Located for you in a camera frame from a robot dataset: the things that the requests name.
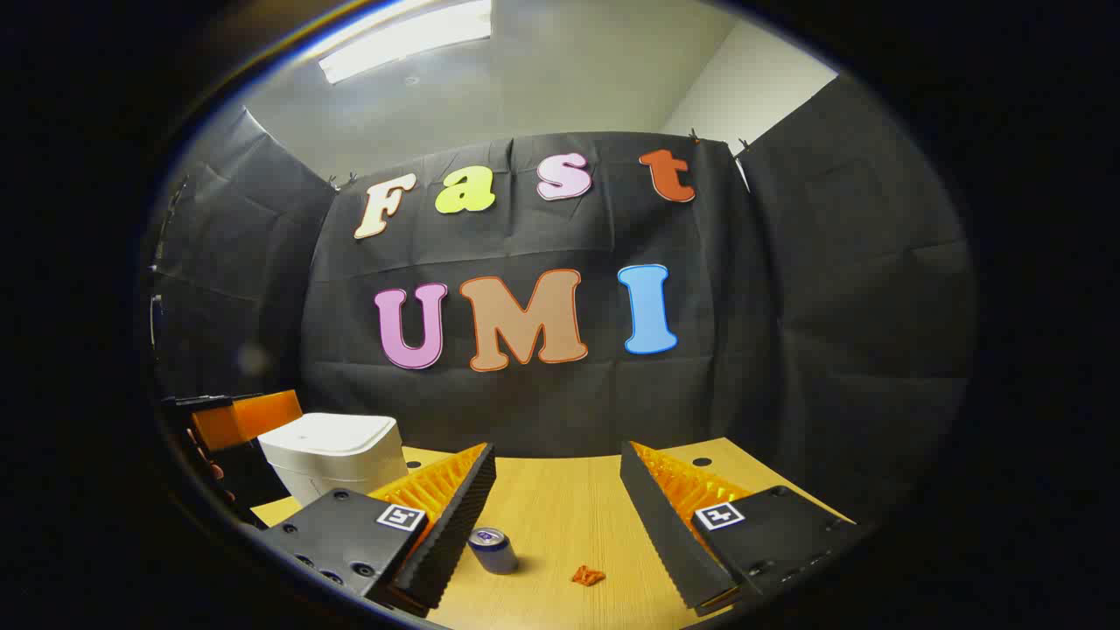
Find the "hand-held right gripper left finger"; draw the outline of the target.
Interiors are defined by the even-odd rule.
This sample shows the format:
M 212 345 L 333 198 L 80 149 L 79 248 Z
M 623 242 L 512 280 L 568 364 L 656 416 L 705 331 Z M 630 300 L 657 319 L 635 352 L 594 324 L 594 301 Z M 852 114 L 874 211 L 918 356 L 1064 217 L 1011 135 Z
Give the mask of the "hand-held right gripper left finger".
M 355 597 L 424 617 L 440 605 L 497 478 L 480 443 L 360 494 L 332 489 L 261 532 Z

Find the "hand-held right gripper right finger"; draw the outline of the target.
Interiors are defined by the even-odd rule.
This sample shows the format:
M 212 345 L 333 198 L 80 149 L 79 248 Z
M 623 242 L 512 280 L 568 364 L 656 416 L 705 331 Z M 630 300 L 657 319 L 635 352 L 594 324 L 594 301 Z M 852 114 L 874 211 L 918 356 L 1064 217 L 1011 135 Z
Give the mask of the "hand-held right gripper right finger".
M 864 535 L 788 484 L 744 489 L 635 442 L 620 446 L 619 476 L 669 580 L 696 613 L 764 605 Z

